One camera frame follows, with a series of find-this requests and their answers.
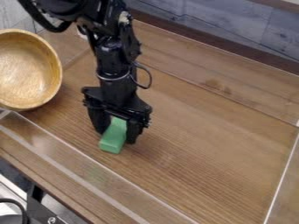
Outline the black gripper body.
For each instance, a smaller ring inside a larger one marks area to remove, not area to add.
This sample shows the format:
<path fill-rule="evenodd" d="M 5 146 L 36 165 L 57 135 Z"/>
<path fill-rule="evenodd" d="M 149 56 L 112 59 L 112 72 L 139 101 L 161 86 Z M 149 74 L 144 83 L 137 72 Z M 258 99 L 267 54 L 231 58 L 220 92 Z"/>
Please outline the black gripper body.
<path fill-rule="evenodd" d="M 145 127 L 149 126 L 152 107 L 137 96 L 136 84 L 131 78 L 103 80 L 99 87 L 84 87 L 81 93 L 87 108 L 107 107 L 109 116 L 123 120 L 145 119 Z"/>

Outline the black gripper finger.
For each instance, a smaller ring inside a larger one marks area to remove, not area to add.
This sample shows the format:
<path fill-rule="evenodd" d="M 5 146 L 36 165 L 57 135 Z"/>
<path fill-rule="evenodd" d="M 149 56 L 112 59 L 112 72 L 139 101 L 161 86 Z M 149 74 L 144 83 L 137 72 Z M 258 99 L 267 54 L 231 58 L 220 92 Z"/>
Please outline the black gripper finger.
<path fill-rule="evenodd" d="M 125 142 L 135 144 L 137 137 L 143 134 L 145 128 L 145 119 L 131 118 L 127 122 Z"/>
<path fill-rule="evenodd" d="M 108 108 L 88 106 L 88 117 L 96 132 L 103 134 L 111 124 Z"/>

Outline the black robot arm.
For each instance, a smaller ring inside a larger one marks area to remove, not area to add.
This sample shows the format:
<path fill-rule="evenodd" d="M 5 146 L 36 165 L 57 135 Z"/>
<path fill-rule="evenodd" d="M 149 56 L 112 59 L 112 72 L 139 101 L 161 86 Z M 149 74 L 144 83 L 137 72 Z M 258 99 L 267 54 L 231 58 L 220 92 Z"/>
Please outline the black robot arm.
<path fill-rule="evenodd" d="M 149 126 L 152 107 L 139 98 L 137 82 L 144 67 L 136 58 L 141 43 L 124 0 L 17 0 L 37 24 L 49 32 L 64 32 L 72 25 L 87 36 L 97 62 L 99 85 L 84 87 L 84 106 L 97 133 L 108 130 L 116 117 L 125 122 L 125 142 L 133 144 Z"/>

